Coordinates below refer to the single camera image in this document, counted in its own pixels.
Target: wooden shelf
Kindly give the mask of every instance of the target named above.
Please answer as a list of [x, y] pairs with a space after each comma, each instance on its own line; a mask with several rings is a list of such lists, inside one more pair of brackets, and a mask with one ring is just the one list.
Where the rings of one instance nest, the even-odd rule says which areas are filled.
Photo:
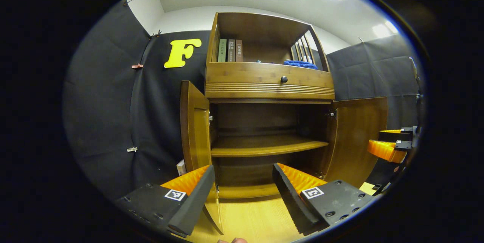
[[218, 198], [257, 198], [279, 194], [274, 183], [259, 186], [219, 186], [218, 189]]
[[326, 142], [296, 135], [219, 136], [212, 157], [256, 157], [281, 155], [325, 147]]

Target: cabinet door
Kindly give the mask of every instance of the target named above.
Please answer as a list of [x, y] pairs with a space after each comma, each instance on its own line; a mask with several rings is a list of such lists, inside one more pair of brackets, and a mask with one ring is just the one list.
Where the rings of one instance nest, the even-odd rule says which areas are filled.
[[[190, 82], [181, 82], [180, 122], [181, 142], [186, 171], [204, 167], [211, 162], [209, 136], [209, 100]], [[218, 193], [213, 184], [205, 202], [204, 212], [223, 233]]]
[[328, 120], [328, 150], [331, 155], [322, 168], [325, 181], [343, 180], [360, 188], [378, 157], [366, 149], [368, 140], [378, 139], [387, 127], [387, 98], [335, 101], [337, 118]]

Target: blue cloth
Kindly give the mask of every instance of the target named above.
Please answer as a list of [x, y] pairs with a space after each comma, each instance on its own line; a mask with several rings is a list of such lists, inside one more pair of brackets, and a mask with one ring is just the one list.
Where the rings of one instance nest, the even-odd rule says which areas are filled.
[[286, 60], [284, 61], [285, 65], [292, 65], [292, 66], [299, 66], [311, 69], [318, 69], [318, 67], [310, 62], [303, 62], [301, 60]]

